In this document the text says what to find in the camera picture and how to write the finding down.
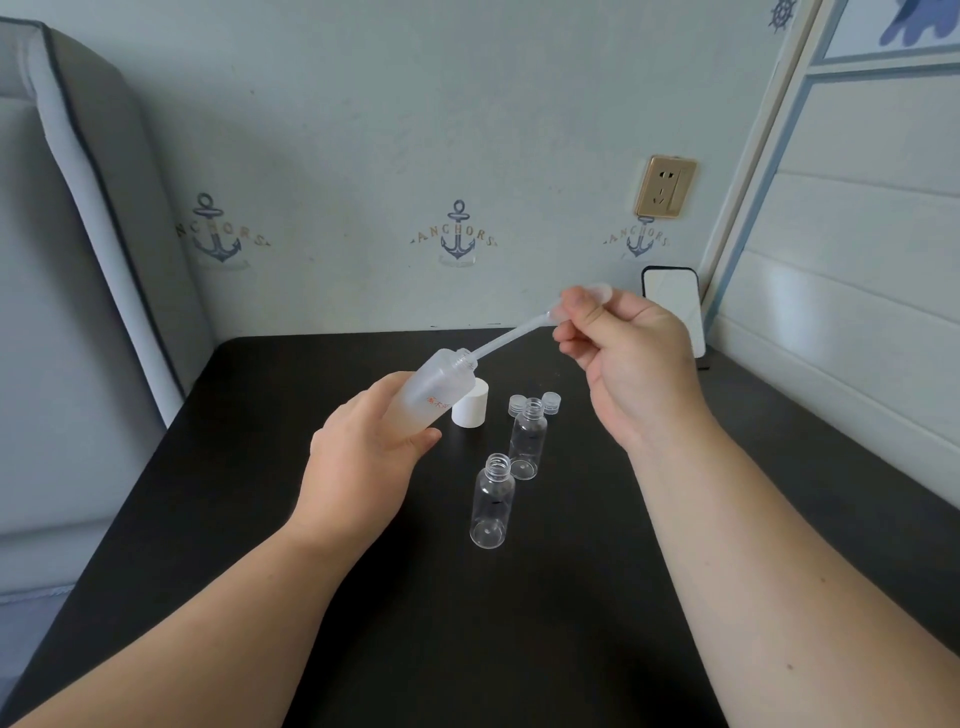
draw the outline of anchor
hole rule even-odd
[[[646,253],[648,250],[653,248],[654,243],[657,241],[651,239],[650,245],[648,245],[646,248],[642,246],[643,234],[646,232],[647,226],[650,225],[650,223],[652,223],[654,219],[652,217],[646,217],[645,215],[638,215],[636,219],[639,222],[643,223],[643,229],[640,231],[640,235],[636,237],[636,245],[631,245],[630,238],[629,237],[627,238],[627,250],[633,253],[634,257],[640,257],[641,255]]]
[[[453,220],[455,223],[457,223],[457,225],[459,226],[465,220],[470,219],[470,216],[464,212],[464,207],[466,207],[466,205],[464,204],[464,201],[457,200],[453,204],[453,212],[448,212],[446,216],[451,220]],[[466,248],[464,248],[461,245],[460,238],[461,238],[460,233],[459,232],[456,233],[456,237],[454,238],[454,245],[452,248],[450,248],[446,245],[446,240],[444,240],[444,237],[442,235],[440,236],[440,247],[443,248],[448,253],[450,253],[451,255],[453,255],[455,258],[457,258],[457,260],[459,260],[464,255],[471,252],[474,248],[477,247],[476,238],[473,238],[472,240],[470,240],[470,244]]]
[[[205,217],[207,220],[212,220],[215,217],[220,217],[224,212],[218,207],[213,206],[213,198],[210,197],[205,192],[201,192],[197,195],[197,204],[199,207],[194,207],[193,213],[195,215],[200,215]],[[227,258],[234,257],[240,252],[240,238],[237,238],[233,247],[227,250],[224,248],[223,243],[220,242],[220,233],[219,232],[210,232],[210,239],[213,241],[213,248],[205,248],[201,245],[201,242],[193,236],[193,244],[196,246],[197,250],[202,253],[206,253],[210,257],[215,257],[221,263],[227,260]]]

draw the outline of bottle base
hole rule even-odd
[[[507,538],[507,529],[498,519],[478,521],[470,530],[470,539],[481,548],[497,548]]]
[[[510,475],[517,480],[533,480],[537,475],[537,466],[529,460],[513,460],[510,463]]]

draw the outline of mirror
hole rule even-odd
[[[649,265],[643,269],[644,298],[663,306],[686,324],[698,359],[707,353],[704,320],[700,311],[700,285],[692,268]]]

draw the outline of person's left hand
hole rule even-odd
[[[428,428],[398,445],[388,444],[383,415],[412,372],[384,376],[330,415],[314,433],[300,497],[284,526],[349,566],[394,519],[417,461],[440,440]]]

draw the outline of blue panel frame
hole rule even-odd
[[[835,59],[828,59],[827,50],[833,42],[833,36],[837,31],[837,26],[840,25],[840,18],[843,17],[843,12],[847,9],[847,3],[849,2],[850,0],[840,0],[840,2],[834,6],[830,14],[830,19],[827,21],[827,26],[824,29],[824,34],[820,38],[820,45],[817,47],[816,53],[813,54],[813,60],[810,62],[811,67],[834,65],[835,63],[859,63],[861,61],[877,61],[879,59],[886,60],[929,56],[931,54],[949,53],[950,51],[960,49],[960,43],[948,43],[945,45],[929,46],[927,48],[903,48],[900,50],[877,51],[876,53],[864,53],[856,56],[840,56]]]
[[[733,272],[736,270],[736,264],[739,262],[744,248],[747,247],[747,241],[750,239],[750,233],[754,231],[756,218],[760,214],[760,209],[763,207],[763,203],[766,202],[767,193],[770,191],[770,185],[773,183],[774,177],[780,170],[780,162],[783,160],[783,155],[786,152],[787,145],[790,143],[790,139],[793,137],[793,132],[797,128],[797,122],[800,120],[800,114],[803,112],[806,100],[810,96],[810,90],[816,84],[843,84],[850,81],[882,81],[886,79],[922,78],[925,76],[954,76],[957,74],[960,74],[960,61],[932,63],[930,65],[916,66],[913,68],[881,68],[871,71],[843,71],[839,73],[822,75],[808,75],[804,78],[803,85],[801,85],[800,90],[797,93],[797,98],[794,99],[793,106],[790,108],[786,124],[783,126],[783,131],[780,133],[780,139],[777,140],[777,146],[774,148],[774,154],[772,157],[770,157],[770,163],[763,172],[763,177],[760,181],[760,188],[756,194],[756,197],[754,198],[754,201],[750,205],[749,211],[747,212],[743,229],[740,231],[740,234],[736,238],[736,242],[733,245],[730,261],[728,262],[727,267],[722,274],[722,278],[720,279],[720,283],[717,286],[716,296],[713,297],[713,303],[710,304],[707,315],[704,317],[704,330],[707,335],[709,335],[709,330],[713,326],[713,321],[716,319],[717,313],[720,310],[720,303],[723,301],[724,294],[727,292],[727,287],[730,285]]]

